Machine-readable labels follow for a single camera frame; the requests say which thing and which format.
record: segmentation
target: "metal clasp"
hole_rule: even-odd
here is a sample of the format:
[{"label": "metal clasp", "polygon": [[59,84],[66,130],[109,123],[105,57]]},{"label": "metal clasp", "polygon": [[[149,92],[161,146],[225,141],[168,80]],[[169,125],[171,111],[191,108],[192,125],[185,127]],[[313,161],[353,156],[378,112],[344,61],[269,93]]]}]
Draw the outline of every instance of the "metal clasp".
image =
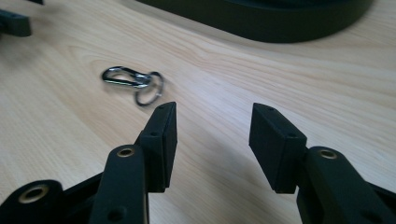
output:
[{"label": "metal clasp", "polygon": [[[115,76],[119,75],[131,77],[132,81],[115,78]],[[115,66],[108,68],[102,73],[102,80],[111,84],[132,87],[135,90],[134,100],[140,106],[151,105],[163,93],[163,76],[158,72],[141,74],[127,67]],[[142,102],[142,92],[154,94],[146,102]]]}]

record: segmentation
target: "swivel snap hook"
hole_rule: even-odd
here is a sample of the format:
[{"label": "swivel snap hook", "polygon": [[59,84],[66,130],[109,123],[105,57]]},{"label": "swivel snap hook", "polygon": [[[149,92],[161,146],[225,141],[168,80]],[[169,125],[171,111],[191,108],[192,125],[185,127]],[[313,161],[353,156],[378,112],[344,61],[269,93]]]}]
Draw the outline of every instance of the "swivel snap hook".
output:
[{"label": "swivel snap hook", "polygon": [[[132,81],[115,78],[119,75],[130,77]],[[132,87],[135,90],[134,100],[139,106],[151,105],[163,93],[163,76],[158,72],[142,74],[127,67],[115,66],[102,73],[102,80]]]}]

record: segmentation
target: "black plastic part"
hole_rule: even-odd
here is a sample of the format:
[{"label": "black plastic part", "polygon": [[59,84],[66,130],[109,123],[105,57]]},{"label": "black plastic part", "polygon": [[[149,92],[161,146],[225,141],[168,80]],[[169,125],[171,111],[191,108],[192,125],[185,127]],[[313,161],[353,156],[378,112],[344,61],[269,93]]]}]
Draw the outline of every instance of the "black plastic part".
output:
[{"label": "black plastic part", "polygon": [[249,145],[277,193],[294,193],[297,162],[305,154],[305,144],[305,135],[276,109],[253,105]]},{"label": "black plastic part", "polygon": [[382,202],[393,212],[393,214],[396,215],[396,194],[374,184],[370,184],[370,187],[375,191],[376,195],[378,195]]},{"label": "black plastic part", "polygon": [[292,43],[336,33],[374,0],[138,0],[244,38]]},{"label": "black plastic part", "polygon": [[136,140],[145,150],[148,192],[169,188],[177,147],[176,103],[158,106]]},{"label": "black plastic part", "polygon": [[28,17],[2,9],[0,9],[0,26],[1,33],[7,35],[24,37],[32,34]]},{"label": "black plastic part", "polygon": [[396,217],[343,154],[312,147],[304,165],[324,211],[323,220],[307,223],[396,223]]},{"label": "black plastic part", "polygon": [[64,191],[63,205],[65,213],[61,223],[88,223],[101,178],[102,173]]},{"label": "black plastic part", "polygon": [[148,223],[145,177],[141,147],[127,145],[113,149],[107,158],[89,223]]},{"label": "black plastic part", "polygon": [[[40,199],[30,201],[41,193]],[[0,223],[24,224],[27,220],[31,224],[57,223],[62,213],[59,201],[63,199],[63,193],[61,184],[54,180],[39,180],[20,187],[0,206]]]},{"label": "black plastic part", "polygon": [[33,3],[37,3],[37,4],[40,4],[40,5],[44,5],[44,1],[43,0],[27,0],[27,1],[33,2]]}]

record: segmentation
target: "wood grain surface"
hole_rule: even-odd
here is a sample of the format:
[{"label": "wood grain surface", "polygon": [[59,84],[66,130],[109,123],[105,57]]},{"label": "wood grain surface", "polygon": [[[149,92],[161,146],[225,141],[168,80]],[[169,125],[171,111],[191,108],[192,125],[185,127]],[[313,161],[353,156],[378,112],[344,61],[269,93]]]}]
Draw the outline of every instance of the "wood grain surface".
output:
[{"label": "wood grain surface", "polygon": [[[171,188],[150,194],[151,223],[301,223],[248,146],[253,103],[273,106],[308,146],[344,153],[367,181],[396,191],[396,1],[375,1],[336,35],[250,41],[134,0],[3,0],[34,34],[0,36],[0,202],[38,179],[68,189],[103,171],[153,108],[177,102]],[[141,108],[100,78],[110,66],[166,79]]]}]

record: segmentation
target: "metal ring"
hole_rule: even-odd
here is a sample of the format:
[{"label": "metal ring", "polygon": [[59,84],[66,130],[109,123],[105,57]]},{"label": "metal ring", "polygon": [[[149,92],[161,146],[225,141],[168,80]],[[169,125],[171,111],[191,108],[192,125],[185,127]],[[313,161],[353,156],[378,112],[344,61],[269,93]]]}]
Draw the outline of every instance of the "metal ring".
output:
[{"label": "metal ring", "polygon": [[318,151],[318,153],[321,157],[329,159],[329,160],[337,159],[337,154],[335,154],[333,151],[331,151],[329,149],[321,149]]},{"label": "metal ring", "polygon": [[20,203],[34,203],[49,192],[49,187],[47,185],[37,185],[26,190],[18,199]]},{"label": "metal ring", "polygon": [[139,101],[139,93],[140,93],[140,91],[137,91],[134,94],[134,100],[136,101],[136,104],[139,105],[139,106],[151,105],[152,103],[154,103],[154,101],[156,101],[160,96],[163,95],[163,76],[161,76],[161,74],[158,73],[158,72],[150,72],[148,75],[158,77],[160,79],[160,86],[159,86],[159,88],[157,88],[157,92],[155,93],[154,97],[150,101],[148,101],[147,103],[141,103]]}]

